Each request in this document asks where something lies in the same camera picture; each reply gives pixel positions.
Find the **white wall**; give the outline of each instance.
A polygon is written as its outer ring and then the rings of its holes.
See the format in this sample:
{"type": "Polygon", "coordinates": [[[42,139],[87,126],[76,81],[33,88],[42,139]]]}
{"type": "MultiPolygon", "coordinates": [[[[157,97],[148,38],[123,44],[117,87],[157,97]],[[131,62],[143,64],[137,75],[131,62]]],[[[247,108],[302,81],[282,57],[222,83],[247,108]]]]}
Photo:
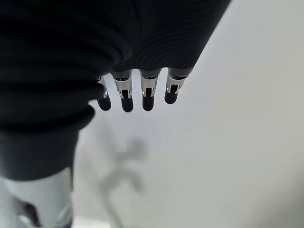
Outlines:
{"type": "Polygon", "coordinates": [[[76,215],[114,228],[304,227],[303,8],[234,0],[174,105],[165,69],[151,112],[137,71],[130,114],[107,76],[112,109],[93,103],[77,149],[76,215]]]}

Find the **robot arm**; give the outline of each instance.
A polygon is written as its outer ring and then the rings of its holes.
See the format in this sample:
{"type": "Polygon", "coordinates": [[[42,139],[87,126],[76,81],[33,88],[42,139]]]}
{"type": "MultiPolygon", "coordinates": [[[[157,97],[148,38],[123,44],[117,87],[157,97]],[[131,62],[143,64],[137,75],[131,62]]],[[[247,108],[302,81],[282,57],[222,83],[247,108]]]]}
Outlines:
{"type": "Polygon", "coordinates": [[[229,2],[0,3],[0,171],[24,224],[72,226],[75,147],[94,116],[88,102],[112,105],[100,75],[112,73],[130,112],[132,69],[140,69],[149,111],[168,67],[165,101],[173,104],[229,2]]]}

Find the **black fabric sleeve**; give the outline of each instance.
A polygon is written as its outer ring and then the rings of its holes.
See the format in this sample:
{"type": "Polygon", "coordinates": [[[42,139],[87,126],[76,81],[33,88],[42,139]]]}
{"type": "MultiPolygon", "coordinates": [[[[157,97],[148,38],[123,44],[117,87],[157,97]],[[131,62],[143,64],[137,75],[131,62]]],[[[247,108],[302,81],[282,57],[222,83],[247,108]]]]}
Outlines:
{"type": "Polygon", "coordinates": [[[35,180],[72,166],[78,132],[94,116],[88,102],[103,93],[97,78],[131,55],[143,4],[0,2],[2,175],[35,180]]]}

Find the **ribbed fabric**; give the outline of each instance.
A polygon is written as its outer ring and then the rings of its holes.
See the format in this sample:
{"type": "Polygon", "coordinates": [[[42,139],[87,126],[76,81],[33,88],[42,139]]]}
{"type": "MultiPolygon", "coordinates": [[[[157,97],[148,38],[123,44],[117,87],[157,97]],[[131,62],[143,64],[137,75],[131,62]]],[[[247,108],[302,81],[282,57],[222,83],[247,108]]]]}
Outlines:
{"type": "Polygon", "coordinates": [[[192,68],[230,0],[154,1],[154,27],[116,71],[192,68]]]}
{"type": "Polygon", "coordinates": [[[97,78],[132,55],[152,20],[145,2],[0,2],[2,175],[34,180],[71,166],[94,116],[88,102],[103,94],[97,78]]]}

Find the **metal component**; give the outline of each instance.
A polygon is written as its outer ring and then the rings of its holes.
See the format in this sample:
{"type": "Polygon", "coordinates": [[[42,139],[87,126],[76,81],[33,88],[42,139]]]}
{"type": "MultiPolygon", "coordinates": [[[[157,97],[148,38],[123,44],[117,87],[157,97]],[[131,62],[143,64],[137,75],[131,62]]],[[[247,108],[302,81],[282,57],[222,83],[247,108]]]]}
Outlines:
{"type": "Polygon", "coordinates": [[[105,78],[103,76],[101,76],[99,78],[99,83],[102,84],[104,86],[104,94],[103,94],[103,97],[106,98],[108,96],[108,90],[106,88],[106,85],[105,85],[105,78]]]}
{"type": "Polygon", "coordinates": [[[188,77],[188,75],[193,71],[193,67],[186,69],[170,67],[169,70],[171,74],[174,75],[175,77],[188,77]]]}
{"type": "Polygon", "coordinates": [[[26,227],[62,228],[73,220],[69,168],[40,180],[4,182],[26,227]]]}
{"type": "Polygon", "coordinates": [[[125,70],[125,71],[112,71],[111,75],[113,75],[116,79],[124,79],[128,78],[131,75],[131,70],[125,70]]]}
{"type": "Polygon", "coordinates": [[[114,78],[117,91],[119,92],[120,98],[124,99],[123,90],[126,90],[128,93],[128,98],[132,98],[132,80],[131,80],[131,74],[129,77],[125,78],[114,78]]]}
{"type": "Polygon", "coordinates": [[[184,84],[184,81],[186,80],[187,76],[178,79],[179,77],[173,76],[171,71],[169,70],[167,76],[167,92],[171,93],[172,85],[177,85],[177,89],[175,91],[175,94],[177,94],[179,90],[182,88],[182,85],[184,84]]]}
{"type": "Polygon", "coordinates": [[[157,77],[155,78],[144,78],[141,76],[141,83],[142,83],[142,95],[144,97],[147,96],[147,88],[152,89],[151,97],[154,96],[155,90],[156,90],[156,85],[157,85],[157,77]]]}

